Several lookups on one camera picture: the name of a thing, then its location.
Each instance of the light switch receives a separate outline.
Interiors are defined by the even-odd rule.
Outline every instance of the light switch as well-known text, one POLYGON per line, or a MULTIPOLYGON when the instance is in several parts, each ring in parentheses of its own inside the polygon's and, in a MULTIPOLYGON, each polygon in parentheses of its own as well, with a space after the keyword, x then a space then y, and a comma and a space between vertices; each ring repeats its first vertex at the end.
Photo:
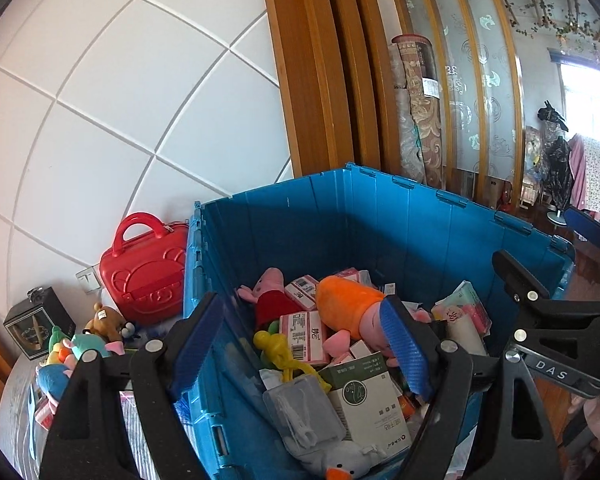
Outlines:
POLYGON ((82 290, 87 294, 96 292, 102 288, 98 273, 94 267, 88 267, 87 269, 81 270, 75 277, 78 279, 78 283, 82 290))

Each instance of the pink pig plush toy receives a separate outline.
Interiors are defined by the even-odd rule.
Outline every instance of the pink pig plush toy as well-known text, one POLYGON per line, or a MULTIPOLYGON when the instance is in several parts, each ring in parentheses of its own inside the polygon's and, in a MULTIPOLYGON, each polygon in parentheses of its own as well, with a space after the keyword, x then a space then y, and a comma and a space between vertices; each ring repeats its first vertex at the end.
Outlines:
POLYGON ((272 321, 300 312, 302 308, 285 294, 285 279, 280 269, 269 267, 251 290, 241 286, 238 296, 255 303, 256 330, 266 330, 272 321))

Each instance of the blue gripper pad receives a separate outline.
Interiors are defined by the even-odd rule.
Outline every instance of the blue gripper pad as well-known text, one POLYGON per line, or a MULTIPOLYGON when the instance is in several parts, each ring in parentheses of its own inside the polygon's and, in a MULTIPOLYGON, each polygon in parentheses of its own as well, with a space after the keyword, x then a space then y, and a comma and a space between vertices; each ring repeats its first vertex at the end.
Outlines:
POLYGON ((380 304, 380 323, 409 389, 428 401, 433 395, 433 387, 429 382, 429 364, 411 332, 388 301, 380 304))
POLYGON ((224 319, 224 300, 217 294, 213 294, 213 298, 208 303, 206 297, 203 298, 198 309, 199 312, 194 312, 189 318, 180 320, 171 329, 174 331, 179 325, 182 329, 193 324, 174 362, 173 380, 169 388, 173 400, 179 399, 183 393, 193 387, 200 367, 224 319))

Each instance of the white wall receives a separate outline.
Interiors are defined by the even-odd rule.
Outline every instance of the white wall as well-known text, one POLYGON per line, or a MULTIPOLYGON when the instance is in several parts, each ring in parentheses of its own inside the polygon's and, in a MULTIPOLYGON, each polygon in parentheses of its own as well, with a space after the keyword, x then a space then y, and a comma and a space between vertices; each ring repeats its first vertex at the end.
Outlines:
MULTIPOLYGON (((600 50, 594 50, 594 43, 590 38, 583 38, 577 34, 569 34, 565 41, 560 42, 556 37, 553 27, 536 27, 538 17, 533 7, 525 9, 531 0, 508 0, 519 24, 514 28, 513 38, 516 52, 522 68, 522 82, 524 91, 523 107, 525 123, 539 128, 538 108, 544 107, 544 101, 549 100, 556 110, 564 115, 558 66, 550 60, 548 49, 563 50, 565 54, 599 59, 600 50), (519 31, 526 31, 527 36, 519 31)), ((545 0, 552 4, 552 19, 559 27, 566 25, 568 15, 567 0, 545 0)), ((589 20, 592 24, 598 18, 593 6, 587 0, 578 0, 580 3, 580 23, 589 20)))
POLYGON ((75 273, 129 212, 181 220, 290 176, 264 0, 13 0, 1 17, 0 323, 52 285, 83 325, 75 273))

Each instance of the teddy bear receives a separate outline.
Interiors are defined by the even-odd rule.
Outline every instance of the teddy bear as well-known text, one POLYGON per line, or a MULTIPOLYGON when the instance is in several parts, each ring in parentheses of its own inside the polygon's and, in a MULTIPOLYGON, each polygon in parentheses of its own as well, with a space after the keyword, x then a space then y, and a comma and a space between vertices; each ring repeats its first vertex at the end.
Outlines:
POLYGON ((91 334, 99 335, 105 343, 122 341, 123 338, 129 338, 136 332, 133 324, 127 322, 116 309, 96 303, 93 310, 95 312, 93 319, 84 329, 91 334))

